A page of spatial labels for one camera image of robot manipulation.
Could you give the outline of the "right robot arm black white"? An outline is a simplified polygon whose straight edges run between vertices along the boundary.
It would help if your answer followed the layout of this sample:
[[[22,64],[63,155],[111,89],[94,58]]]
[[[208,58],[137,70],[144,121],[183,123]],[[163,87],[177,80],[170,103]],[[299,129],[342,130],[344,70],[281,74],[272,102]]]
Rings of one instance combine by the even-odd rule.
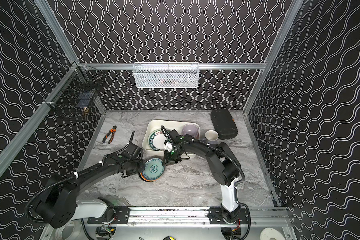
[[[184,160],[182,155],[188,153],[205,159],[212,176],[221,185],[221,216],[217,219],[227,224],[238,223],[243,205],[238,199],[238,185],[245,181],[245,174],[230,147],[225,143],[210,144],[190,135],[181,136],[164,126],[161,131],[166,138],[163,165],[180,163]]]

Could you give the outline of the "lavender bowl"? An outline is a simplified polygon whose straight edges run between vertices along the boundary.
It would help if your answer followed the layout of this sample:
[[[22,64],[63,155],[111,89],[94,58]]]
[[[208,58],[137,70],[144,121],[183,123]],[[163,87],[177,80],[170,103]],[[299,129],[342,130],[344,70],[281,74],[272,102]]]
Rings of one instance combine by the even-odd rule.
[[[190,135],[195,139],[199,139],[200,127],[196,124],[186,124],[182,128],[182,136]]]

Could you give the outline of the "white plate green rim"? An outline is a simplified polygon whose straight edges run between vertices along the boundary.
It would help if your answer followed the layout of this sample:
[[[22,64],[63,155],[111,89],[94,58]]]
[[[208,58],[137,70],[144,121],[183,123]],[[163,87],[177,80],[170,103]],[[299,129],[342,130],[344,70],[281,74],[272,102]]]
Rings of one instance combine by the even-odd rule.
[[[164,136],[161,129],[154,130],[149,134],[148,145],[154,151],[164,151],[167,138]]]

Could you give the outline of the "small teal patterned plate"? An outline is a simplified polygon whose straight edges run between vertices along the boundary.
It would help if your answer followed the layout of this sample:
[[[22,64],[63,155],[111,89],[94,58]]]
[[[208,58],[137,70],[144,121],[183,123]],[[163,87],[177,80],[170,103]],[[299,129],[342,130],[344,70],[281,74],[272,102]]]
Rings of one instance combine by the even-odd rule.
[[[139,173],[139,177],[145,182],[154,182],[158,180],[165,172],[166,166],[159,157],[152,157],[145,161],[144,170]]]

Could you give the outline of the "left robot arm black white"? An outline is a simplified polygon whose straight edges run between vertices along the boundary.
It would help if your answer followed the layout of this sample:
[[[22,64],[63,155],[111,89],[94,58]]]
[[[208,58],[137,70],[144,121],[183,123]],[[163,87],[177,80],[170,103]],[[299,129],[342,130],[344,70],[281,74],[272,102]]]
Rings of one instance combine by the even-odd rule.
[[[105,155],[97,164],[67,176],[54,176],[35,193],[24,207],[24,216],[31,222],[49,224],[57,229],[73,219],[77,197],[103,179],[121,174],[122,178],[144,171],[143,150],[133,144],[135,132],[120,150]]]

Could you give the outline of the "cream plastic bin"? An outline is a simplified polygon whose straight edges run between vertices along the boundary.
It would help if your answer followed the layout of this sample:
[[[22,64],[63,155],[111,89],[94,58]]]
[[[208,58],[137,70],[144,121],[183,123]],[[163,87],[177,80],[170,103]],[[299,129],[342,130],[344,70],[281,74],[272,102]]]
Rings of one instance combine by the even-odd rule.
[[[169,132],[171,130],[176,130],[179,135],[182,135],[182,128],[186,124],[196,124],[192,122],[177,122],[177,121],[166,121],[166,120],[152,120],[149,122],[146,130],[145,137],[143,139],[143,149],[145,153],[147,153],[149,156],[164,156],[164,151],[154,151],[152,150],[148,145],[148,137],[149,134],[152,133],[154,130],[161,129],[161,126],[164,126]]]

